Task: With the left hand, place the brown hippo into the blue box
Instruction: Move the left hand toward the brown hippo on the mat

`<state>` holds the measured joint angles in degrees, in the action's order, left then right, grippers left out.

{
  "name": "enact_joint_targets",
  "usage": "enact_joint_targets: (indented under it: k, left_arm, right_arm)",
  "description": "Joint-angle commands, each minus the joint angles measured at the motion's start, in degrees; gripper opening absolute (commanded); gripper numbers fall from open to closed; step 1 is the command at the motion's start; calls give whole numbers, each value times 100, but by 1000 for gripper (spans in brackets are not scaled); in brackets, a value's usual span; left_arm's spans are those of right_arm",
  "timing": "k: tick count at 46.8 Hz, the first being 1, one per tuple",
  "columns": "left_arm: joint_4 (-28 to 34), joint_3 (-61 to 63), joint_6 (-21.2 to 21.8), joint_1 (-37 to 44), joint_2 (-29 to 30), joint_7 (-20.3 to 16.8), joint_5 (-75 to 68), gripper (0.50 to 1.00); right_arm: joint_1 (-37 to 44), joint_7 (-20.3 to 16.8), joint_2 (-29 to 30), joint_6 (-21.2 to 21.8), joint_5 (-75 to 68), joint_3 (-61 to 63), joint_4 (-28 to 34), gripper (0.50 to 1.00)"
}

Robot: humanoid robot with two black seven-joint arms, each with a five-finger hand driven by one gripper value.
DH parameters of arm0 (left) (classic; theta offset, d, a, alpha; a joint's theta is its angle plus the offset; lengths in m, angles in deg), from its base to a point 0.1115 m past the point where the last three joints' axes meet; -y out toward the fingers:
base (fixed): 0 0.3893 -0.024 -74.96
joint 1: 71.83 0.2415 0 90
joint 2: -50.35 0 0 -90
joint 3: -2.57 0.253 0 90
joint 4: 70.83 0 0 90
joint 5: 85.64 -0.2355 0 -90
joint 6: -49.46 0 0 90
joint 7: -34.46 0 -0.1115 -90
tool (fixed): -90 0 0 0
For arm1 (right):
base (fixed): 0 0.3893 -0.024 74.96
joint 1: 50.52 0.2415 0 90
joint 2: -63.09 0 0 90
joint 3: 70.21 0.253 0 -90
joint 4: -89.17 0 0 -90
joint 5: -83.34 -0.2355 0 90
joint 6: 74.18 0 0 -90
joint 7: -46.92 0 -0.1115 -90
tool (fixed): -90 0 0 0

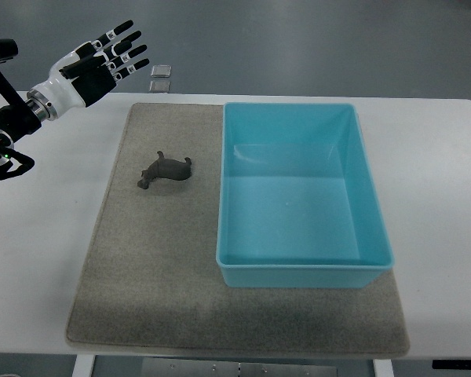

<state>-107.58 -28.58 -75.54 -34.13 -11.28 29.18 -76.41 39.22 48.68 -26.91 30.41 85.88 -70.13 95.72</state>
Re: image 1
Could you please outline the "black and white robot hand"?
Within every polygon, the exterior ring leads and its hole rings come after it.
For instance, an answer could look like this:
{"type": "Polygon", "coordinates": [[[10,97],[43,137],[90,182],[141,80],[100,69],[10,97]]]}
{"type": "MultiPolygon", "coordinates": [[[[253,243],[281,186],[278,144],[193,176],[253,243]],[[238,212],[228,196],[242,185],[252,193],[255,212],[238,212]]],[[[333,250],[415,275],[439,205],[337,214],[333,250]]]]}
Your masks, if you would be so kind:
{"type": "Polygon", "coordinates": [[[71,108],[88,108],[110,93],[119,82],[146,67],[145,44],[133,46],[140,31],[129,32],[132,20],[84,42],[58,60],[49,78],[35,89],[47,108],[59,117],[71,108]]]}

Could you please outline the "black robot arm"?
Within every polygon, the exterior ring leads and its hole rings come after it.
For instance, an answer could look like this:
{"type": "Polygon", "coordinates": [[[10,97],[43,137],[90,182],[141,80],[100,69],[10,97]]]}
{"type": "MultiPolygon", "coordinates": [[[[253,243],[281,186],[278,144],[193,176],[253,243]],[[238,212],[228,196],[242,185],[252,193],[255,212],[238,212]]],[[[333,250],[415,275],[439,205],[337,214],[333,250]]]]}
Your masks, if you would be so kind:
{"type": "MultiPolygon", "coordinates": [[[[12,39],[0,39],[0,64],[13,59],[18,47],[12,39]]],[[[0,108],[0,181],[28,172],[35,161],[15,149],[22,137],[33,134],[44,120],[58,116],[54,103],[41,94],[24,101],[0,72],[0,94],[7,105],[0,108]]]]}

